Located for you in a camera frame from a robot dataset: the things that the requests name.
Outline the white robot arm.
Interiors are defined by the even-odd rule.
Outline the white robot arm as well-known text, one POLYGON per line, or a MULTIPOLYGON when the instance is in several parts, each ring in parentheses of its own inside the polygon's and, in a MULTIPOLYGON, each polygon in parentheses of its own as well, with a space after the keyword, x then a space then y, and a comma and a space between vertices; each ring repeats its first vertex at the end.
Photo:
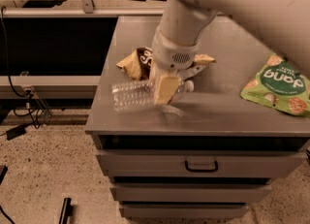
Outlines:
POLYGON ((168 0, 153 40, 153 101, 165 105, 190 68, 205 27, 221 12, 274 53, 241 97, 296 116, 309 114, 310 0, 168 0))

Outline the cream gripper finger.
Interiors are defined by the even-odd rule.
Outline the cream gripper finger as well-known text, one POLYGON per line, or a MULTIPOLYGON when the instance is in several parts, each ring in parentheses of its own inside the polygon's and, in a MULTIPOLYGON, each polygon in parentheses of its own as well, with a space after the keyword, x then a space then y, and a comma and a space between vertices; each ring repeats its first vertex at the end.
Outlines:
POLYGON ((161 75, 155 87, 154 103, 156 105, 167 104, 180 84, 181 78, 179 76, 161 75))

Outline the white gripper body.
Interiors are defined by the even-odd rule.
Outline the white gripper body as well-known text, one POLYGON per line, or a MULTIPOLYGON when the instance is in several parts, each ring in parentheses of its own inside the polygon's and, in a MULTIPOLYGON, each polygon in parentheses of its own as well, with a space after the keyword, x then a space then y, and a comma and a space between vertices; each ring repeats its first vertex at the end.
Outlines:
POLYGON ((161 28, 157 27, 152 42, 153 61, 150 77, 155 79, 161 75, 175 75, 177 71, 188 69, 200 44, 180 45, 167 38, 161 28))

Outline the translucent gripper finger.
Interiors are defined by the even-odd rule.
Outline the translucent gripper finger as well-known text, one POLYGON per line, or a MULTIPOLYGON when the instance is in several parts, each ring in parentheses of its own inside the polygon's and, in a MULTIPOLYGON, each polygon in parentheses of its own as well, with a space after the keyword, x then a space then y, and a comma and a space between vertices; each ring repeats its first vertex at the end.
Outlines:
POLYGON ((185 114, 183 110, 171 105, 161 106, 160 110, 165 114, 175 114, 177 116, 183 116, 185 114))

